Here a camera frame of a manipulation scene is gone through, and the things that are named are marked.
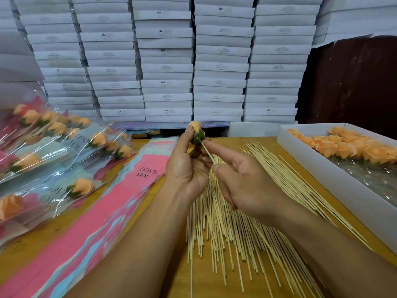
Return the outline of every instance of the forearm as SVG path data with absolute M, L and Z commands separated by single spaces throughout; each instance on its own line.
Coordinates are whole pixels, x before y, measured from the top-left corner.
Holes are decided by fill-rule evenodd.
M 69 296 L 158 296 L 188 210 L 173 189 L 163 186 L 120 243 Z
M 335 297 L 394 297 L 397 269 L 298 203 L 275 227 L 283 232 Z

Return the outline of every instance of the pile of bamboo skewers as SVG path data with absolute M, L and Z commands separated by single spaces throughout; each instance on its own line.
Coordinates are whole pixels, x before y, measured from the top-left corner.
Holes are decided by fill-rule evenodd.
M 242 149 L 242 151 L 254 155 L 291 199 L 334 225 L 333 220 L 339 221 L 358 240 L 369 247 L 366 240 L 289 164 L 278 159 L 259 143 L 252 142 L 247 146 L 249 149 Z M 214 160 L 217 164 L 224 163 L 217 156 L 214 156 Z M 310 293 L 312 297 L 324 297 L 305 261 L 290 241 L 277 229 L 262 225 L 240 210 L 232 211 L 230 205 L 222 197 L 218 180 L 212 171 L 208 187 L 191 206 L 187 217 L 186 241 L 188 243 L 188 264 L 191 265 L 191 297 L 193 297 L 193 250 L 197 249 L 202 258 L 204 238 L 211 244 L 212 271 L 218 273 L 218 263 L 220 262 L 225 285 L 227 285 L 226 266 L 230 262 L 232 270 L 238 268 L 241 289 L 244 291 L 241 266 L 246 264 L 250 280 L 252 280 L 252 271 L 264 274 L 269 294 L 273 298 L 267 276 L 269 272 L 265 271 L 261 257 L 262 250 L 269 258 L 278 286 L 281 287 L 281 282 L 280 270 L 277 272 L 277 267 L 285 275 L 293 294 L 305 298 L 307 297 L 305 293 Z M 229 255 L 225 255 L 226 246 Z M 237 265 L 233 261 L 232 246 L 236 250 Z

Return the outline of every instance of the stacked white boxes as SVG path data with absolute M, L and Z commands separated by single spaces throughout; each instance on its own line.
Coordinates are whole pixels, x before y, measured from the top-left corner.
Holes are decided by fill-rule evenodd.
M 253 2 L 195 0 L 195 120 L 241 121 L 254 35 Z
M 72 1 L 102 119 L 145 121 L 131 4 L 128 0 Z
M 79 26 L 69 1 L 15 0 L 15 3 L 45 77 L 48 100 L 60 109 L 95 117 L 98 112 L 85 70 Z
M 146 122 L 189 122 L 195 35 L 191 0 L 132 0 Z
M 293 123 L 322 0 L 258 0 L 245 122 Z
M 324 0 L 313 45 L 366 35 L 396 35 L 397 0 Z
M 0 0 L 0 31 L 23 30 L 17 7 L 13 0 Z

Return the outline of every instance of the hand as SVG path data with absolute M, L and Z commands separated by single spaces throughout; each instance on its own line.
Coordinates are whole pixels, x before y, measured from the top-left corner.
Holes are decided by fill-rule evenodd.
M 189 206 L 204 192 L 208 185 L 211 163 L 202 161 L 201 146 L 187 153 L 194 129 L 189 126 L 179 138 L 171 158 L 167 162 L 164 186 L 181 193 Z
M 227 163 L 214 165 L 212 170 L 218 178 L 223 197 L 233 210 L 240 209 L 246 215 L 273 226 L 277 217 L 293 201 L 253 155 L 239 153 L 210 141 L 206 141 L 205 146 Z

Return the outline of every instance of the table surface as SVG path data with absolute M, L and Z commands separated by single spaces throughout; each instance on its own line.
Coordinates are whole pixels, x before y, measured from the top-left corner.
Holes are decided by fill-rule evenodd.
M 227 146 L 234 150 L 244 147 L 246 143 L 258 141 L 263 146 L 270 149 L 276 155 L 283 157 L 310 185 L 312 185 L 364 238 L 368 241 L 370 247 L 385 259 L 397 265 L 397 256 L 393 254 L 379 239 L 377 239 L 363 224 L 360 223 L 342 204 L 339 203 L 320 183 L 318 183 L 298 162 L 296 162 L 280 145 L 276 143 L 275 137 L 256 137 L 256 138 L 214 138 L 214 142 Z M 132 146 L 140 149 L 148 140 L 135 140 Z M 109 177 L 115 178 L 117 172 L 122 165 L 113 168 L 109 173 Z M 162 178 L 158 183 L 152 186 L 145 199 L 140 204 L 136 213 L 129 222 L 126 232 L 137 217 L 146 209 L 153 196 L 164 182 Z M 55 240 L 77 218 L 87 210 L 106 190 L 101 188 L 84 200 L 83 205 L 78 208 L 70 208 L 62 215 L 46 222 L 36 229 L 12 240 L 0 253 L 0 284 L 14 275 L 23 266 L 32 261 L 38 253 L 51 241 Z M 222 274 L 212 272 L 211 247 L 204 243 L 203 258 L 198 256 L 197 250 L 194 251 L 193 260 L 193 295 L 196 298 L 217 297 L 217 298 L 233 298 L 242 297 L 240 278 L 238 270 L 231 270 L 230 260 L 226 261 L 227 286 L 224 285 Z M 269 278 L 270 286 L 274 298 L 277 297 L 294 297 L 288 288 L 286 280 L 281 278 L 281 285 L 277 285 L 275 276 L 268 261 L 267 256 L 262 254 L 265 270 Z M 252 281 L 249 278 L 247 263 L 241 263 L 242 276 L 244 280 L 245 294 L 249 297 L 270 297 L 266 286 L 265 277 L 262 273 L 256 274 L 252 271 Z M 181 230 L 181 236 L 176 245 L 174 254 L 169 265 L 166 279 L 161 290 L 161 297 L 185 298 L 190 295 L 190 265 L 187 264 L 187 243 L 185 240 L 185 229 Z

